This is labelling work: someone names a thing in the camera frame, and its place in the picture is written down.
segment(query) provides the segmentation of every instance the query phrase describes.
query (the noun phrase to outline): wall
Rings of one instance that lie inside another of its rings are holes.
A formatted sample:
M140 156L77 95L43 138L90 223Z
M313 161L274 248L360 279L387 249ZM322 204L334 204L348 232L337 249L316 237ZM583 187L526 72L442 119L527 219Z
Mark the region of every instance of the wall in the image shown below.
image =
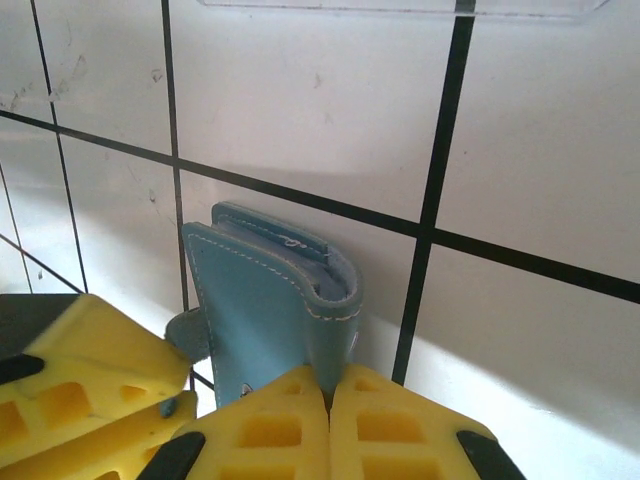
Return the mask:
M640 4L33 6L0 2L0 291L88 290L161 334L196 304L179 225L236 201L343 246L358 361L528 478L640 476Z

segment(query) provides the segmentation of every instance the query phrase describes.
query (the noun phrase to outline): blue leather wallet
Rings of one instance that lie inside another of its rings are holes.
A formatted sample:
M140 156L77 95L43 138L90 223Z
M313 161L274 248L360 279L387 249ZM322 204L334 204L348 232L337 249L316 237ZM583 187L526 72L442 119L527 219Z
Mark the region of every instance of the blue leather wallet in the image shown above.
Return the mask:
M182 235L200 309L166 337L198 361L211 354L222 407L310 364L330 399L357 336L362 277L334 245L231 203Z

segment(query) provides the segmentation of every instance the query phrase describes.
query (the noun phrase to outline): clear plastic shelf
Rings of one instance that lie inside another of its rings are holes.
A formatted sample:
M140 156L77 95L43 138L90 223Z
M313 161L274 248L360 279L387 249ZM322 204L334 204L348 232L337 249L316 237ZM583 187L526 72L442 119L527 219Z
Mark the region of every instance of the clear plastic shelf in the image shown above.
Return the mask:
M302 9L326 12L456 14L572 18L608 0L198 0L211 7Z

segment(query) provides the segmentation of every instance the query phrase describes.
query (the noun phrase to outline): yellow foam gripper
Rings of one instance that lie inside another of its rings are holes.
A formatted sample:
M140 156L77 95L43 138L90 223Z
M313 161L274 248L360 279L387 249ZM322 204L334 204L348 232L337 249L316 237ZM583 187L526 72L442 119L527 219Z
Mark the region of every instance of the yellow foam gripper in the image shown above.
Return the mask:
M330 444L333 480L524 479L484 425L360 365L336 389Z
M0 338L0 468L175 396L190 368L93 295L0 295Z
M159 478L327 480L328 417L311 368L181 428L138 480Z
M164 418L157 405L0 469L0 480L135 480L160 445L196 415L183 392Z

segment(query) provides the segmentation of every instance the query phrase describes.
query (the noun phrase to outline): white tile wall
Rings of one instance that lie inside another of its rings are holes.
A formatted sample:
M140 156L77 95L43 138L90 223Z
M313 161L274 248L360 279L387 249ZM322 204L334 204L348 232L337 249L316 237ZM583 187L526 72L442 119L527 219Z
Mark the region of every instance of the white tile wall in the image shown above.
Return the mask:
M211 206L232 201L330 240L361 267L365 300L355 358L391 376L415 241L362 223L191 173L182 174L184 221L211 223ZM195 299L192 289L190 298Z
M34 261L25 258L25 263L33 293L75 293L75 290L62 283Z
M419 218L451 18L196 1L171 18L181 157Z
M0 118L0 161L22 248L83 288L55 134Z
M29 292L22 254L0 239L0 294Z
M638 319L640 305L434 247L406 386L489 425L527 478L631 480Z
M14 243L17 241L6 192L1 181L0 233ZM22 254L2 239L0 239L0 293L29 293Z
M36 1L58 122L170 152L160 2Z
M4 187L0 175L0 234L7 237L14 243L18 243L16 237L16 229L13 227L13 219L11 218L11 210L9 209L9 201L7 200L7 190Z
M157 335L182 311L171 167L63 139L87 284Z
M440 228L640 281L638 16L476 22Z
M24 0L0 2L0 110L51 121L42 58L31 5Z

